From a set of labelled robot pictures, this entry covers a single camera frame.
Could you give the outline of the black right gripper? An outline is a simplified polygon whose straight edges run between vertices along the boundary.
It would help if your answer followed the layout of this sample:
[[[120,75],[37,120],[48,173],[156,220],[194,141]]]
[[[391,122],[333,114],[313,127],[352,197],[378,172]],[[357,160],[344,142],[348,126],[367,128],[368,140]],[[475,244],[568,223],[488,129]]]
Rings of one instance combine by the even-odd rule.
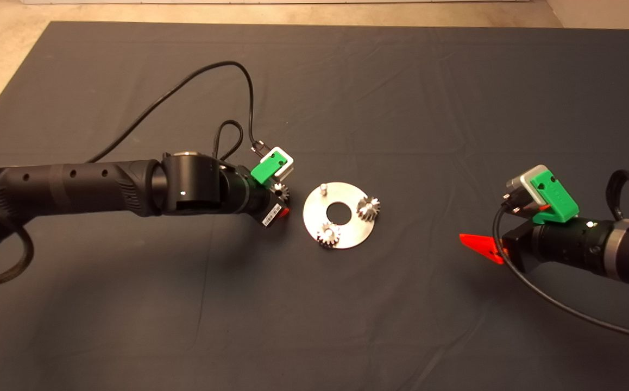
[[[513,213],[540,213],[550,208],[550,204],[530,204],[515,207]],[[605,275],[603,254],[611,232],[610,220],[526,222],[503,234],[502,245],[511,262],[522,273],[530,273],[541,264],[556,262]],[[495,264],[504,264],[504,257],[493,237],[459,234],[459,239],[465,247]]]

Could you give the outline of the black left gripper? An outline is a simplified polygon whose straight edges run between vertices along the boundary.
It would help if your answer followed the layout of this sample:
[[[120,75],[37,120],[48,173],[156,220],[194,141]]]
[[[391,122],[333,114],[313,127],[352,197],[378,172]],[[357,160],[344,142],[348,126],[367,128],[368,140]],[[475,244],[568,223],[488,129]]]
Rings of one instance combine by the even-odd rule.
[[[265,228],[270,228],[279,219],[290,213],[287,203],[275,194],[269,186],[255,180],[245,166],[238,166],[238,173],[244,181],[245,201],[238,211],[248,215]]]

